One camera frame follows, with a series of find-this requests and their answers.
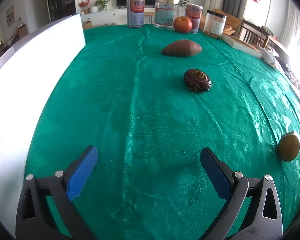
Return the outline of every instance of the metal screw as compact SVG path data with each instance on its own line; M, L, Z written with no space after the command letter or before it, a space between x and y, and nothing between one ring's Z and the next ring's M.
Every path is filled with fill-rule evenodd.
M271 177L270 175L267 174L267 175L265 175L265 179L271 181L271 180L272 180L272 177Z
M63 171L57 171L56 172L56 177L61 177L63 176Z
M237 178L242 178L243 177L243 174L240 172L240 171L236 171L234 173L234 175L237 177Z
M26 180L31 180L33 179L33 175L32 174L29 174L28 176L26 176Z

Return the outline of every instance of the green tablecloth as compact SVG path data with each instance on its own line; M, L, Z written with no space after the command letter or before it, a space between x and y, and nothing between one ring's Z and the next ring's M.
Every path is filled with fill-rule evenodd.
M275 147L281 135L300 130L300 103L285 76L202 33L122 25L84 34L86 47L42 112L26 174L50 176L94 145L98 163L74 204L101 240L196 240L224 204L199 161L200 150L210 147L247 177L272 175L283 227L289 225L300 205L300 153L284 163ZM179 39L196 41L202 52L161 54ZM210 76L210 91L185 86L189 68Z

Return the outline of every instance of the black container lid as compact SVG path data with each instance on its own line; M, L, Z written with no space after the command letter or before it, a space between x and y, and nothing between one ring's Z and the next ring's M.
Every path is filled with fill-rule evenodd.
M212 14L212 15L214 15L214 16L218 16L218 17L220 17L220 18L222 18L222 19L224 19L224 18L226 17L226 16L223 15L223 14L216 13L216 12L210 11L210 10L208 10L207 13Z

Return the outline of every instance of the brown egg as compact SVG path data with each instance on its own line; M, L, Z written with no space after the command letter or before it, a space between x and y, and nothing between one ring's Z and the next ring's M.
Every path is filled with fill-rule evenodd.
M188 69L183 80L193 92L206 92L212 85L210 77L205 72L195 68Z
M277 148L278 157L284 162L294 160L300 151L300 137L297 132L282 135Z

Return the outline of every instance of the cardboard box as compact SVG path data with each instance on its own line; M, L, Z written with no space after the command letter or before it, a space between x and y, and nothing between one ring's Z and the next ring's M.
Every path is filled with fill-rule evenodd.
M88 22L83 22L83 23L82 23L82 28L83 28L84 30L87 30L87 29L92 28L92 22L90 22L90 21L88 21Z

